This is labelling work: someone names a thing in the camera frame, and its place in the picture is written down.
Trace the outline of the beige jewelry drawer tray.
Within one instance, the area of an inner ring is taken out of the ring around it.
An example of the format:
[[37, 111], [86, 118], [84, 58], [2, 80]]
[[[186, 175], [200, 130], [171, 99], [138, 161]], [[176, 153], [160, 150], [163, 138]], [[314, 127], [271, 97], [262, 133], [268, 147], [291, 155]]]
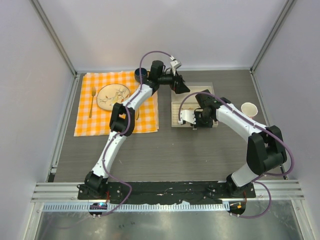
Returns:
[[181, 102], [171, 102], [171, 126], [173, 128], [192, 128], [196, 130], [201, 128], [200, 121], [197, 117], [203, 109], [197, 102], [184, 102], [181, 106]]

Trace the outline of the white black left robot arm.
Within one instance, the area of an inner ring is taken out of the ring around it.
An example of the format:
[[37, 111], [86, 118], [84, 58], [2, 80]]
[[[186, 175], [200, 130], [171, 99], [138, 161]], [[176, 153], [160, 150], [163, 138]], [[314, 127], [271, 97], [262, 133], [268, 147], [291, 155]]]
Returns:
[[136, 110], [154, 95], [161, 85], [168, 85], [176, 94], [190, 92], [183, 77], [177, 72], [181, 65], [180, 61], [173, 58], [170, 71], [166, 72], [164, 63], [154, 60], [150, 70], [139, 67], [134, 71], [134, 78], [139, 80], [140, 85], [132, 96], [123, 103], [116, 103], [112, 108], [107, 143], [97, 163], [86, 175], [84, 183], [78, 186], [78, 193], [83, 194], [84, 199], [101, 199], [107, 194], [112, 164], [126, 138], [134, 131]]

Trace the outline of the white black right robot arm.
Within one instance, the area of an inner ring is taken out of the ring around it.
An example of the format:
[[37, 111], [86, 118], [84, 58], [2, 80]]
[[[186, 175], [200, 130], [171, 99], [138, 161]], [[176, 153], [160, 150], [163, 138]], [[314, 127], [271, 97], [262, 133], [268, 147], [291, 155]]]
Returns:
[[204, 90], [195, 95], [202, 109], [199, 120], [203, 123], [218, 121], [234, 130], [247, 143], [246, 162], [226, 178], [226, 189], [231, 196], [244, 192], [248, 184], [287, 161], [283, 136], [277, 126], [267, 127], [254, 122], [240, 112], [226, 98], [218, 100]]

